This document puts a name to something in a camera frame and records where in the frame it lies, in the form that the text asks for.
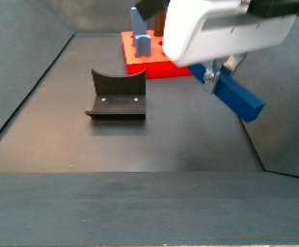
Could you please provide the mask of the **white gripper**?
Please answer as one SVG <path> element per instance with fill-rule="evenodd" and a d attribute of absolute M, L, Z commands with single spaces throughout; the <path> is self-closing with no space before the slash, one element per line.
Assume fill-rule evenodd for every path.
<path fill-rule="evenodd" d="M 208 61 L 204 87 L 212 94 L 220 68 L 233 75 L 246 52 L 281 44 L 294 19 L 294 14 L 271 18 L 249 14 L 242 0 L 170 0 L 163 50 L 179 67 Z M 214 59 L 227 56 L 222 66 Z"/>

